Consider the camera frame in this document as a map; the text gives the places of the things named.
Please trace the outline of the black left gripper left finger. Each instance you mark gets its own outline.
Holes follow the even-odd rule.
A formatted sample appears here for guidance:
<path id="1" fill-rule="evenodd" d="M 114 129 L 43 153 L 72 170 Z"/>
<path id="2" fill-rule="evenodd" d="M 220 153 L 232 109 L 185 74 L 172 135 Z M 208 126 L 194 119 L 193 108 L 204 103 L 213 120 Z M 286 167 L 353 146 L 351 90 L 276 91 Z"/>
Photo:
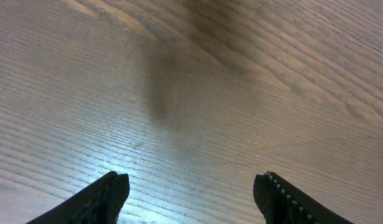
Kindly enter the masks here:
<path id="1" fill-rule="evenodd" d="M 116 224 L 129 194 L 128 174 L 110 171 L 27 224 Z"/>

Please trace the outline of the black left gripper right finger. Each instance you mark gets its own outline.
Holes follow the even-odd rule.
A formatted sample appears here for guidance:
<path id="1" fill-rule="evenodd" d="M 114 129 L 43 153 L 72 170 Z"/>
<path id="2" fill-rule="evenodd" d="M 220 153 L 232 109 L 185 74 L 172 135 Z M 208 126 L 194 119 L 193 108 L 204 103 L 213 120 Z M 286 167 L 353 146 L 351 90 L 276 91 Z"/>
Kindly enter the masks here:
<path id="1" fill-rule="evenodd" d="M 352 224 L 274 172 L 255 177 L 253 197 L 267 224 Z"/>

